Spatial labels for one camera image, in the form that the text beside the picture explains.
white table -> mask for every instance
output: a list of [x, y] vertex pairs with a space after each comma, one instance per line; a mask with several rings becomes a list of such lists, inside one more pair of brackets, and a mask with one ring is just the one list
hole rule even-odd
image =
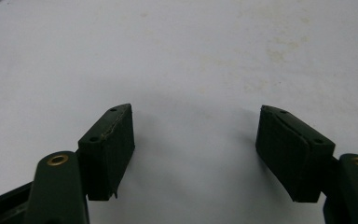
[[136, 151], [91, 223], [324, 223], [255, 135], [273, 105], [358, 153], [358, 1], [0, 1], [0, 194], [123, 103]]

white surface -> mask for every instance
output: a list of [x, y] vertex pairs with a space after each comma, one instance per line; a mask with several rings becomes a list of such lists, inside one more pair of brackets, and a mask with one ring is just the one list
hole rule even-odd
[[0, 1], [0, 194], [123, 103], [136, 151], [91, 223], [324, 223], [257, 158], [258, 115], [358, 153], [358, 1]]

